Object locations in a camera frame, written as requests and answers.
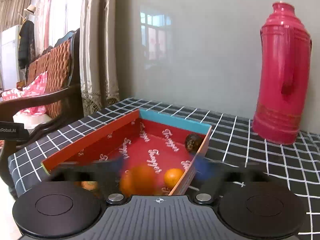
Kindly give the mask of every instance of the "wooden chair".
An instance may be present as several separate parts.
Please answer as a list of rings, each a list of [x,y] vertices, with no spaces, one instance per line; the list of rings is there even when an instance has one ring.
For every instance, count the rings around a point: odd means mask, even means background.
[[[0,121],[3,122],[13,122],[13,116],[22,109],[43,105],[46,106],[46,114],[52,118],[38,125],[30,133],[28,141],[4,141],[0,152],[0,177],[9,186],[13,196],[15,189],[8,168],[8,157],[48,133],[83,117],[79,73],[80,30],[69,32],[66,36],[29,66],[27,85],[39,74],[48,72],[45,94],[0,102]]]

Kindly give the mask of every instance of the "black jacket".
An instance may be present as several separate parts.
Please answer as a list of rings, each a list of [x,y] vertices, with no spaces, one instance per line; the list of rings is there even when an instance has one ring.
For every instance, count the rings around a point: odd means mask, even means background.
[[[20,30],[20,45],[18,51],[18,61],[20,69],[29,67],[35,58],[35,31],[31,21],[25,21]]]

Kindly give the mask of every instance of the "white floor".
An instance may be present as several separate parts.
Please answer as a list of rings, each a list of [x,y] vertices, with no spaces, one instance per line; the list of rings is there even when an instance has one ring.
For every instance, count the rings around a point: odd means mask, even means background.
[[[7,185],[1,179],[0,203],[0,239],[17,240],[21,237],[21,233],[12,217],[14,199],[10,195]]]

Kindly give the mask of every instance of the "red box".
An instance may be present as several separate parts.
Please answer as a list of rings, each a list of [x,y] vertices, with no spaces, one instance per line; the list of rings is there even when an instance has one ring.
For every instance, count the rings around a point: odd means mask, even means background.
[[[183,195],[196,170],[197,155],[204,156],[209,145],[211,125],[148,110],[135,110],[66,146],[42,162],[48,172],[62,162],[86,165],[92,161],[123,156],[124,168],[145,163],[157,174],[157,185],[164,186],[163,175],[171,168],[185,172],[169,195]],[[204,140],[196,153],[185,148],[185,139],[196,133]]]

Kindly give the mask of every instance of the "black circular disc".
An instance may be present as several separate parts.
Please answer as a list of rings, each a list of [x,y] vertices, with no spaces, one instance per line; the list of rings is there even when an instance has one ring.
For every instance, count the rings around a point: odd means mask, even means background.
[[[101,203],[91,192],[68,181],[42,182],[15,202],[12,215],[30,236],[62,238],[90,227]]]
[[[218,212],[231,229],[254,239],[289,237],[306,218],[301,200],[271,182],[251,182],[226,193]]]

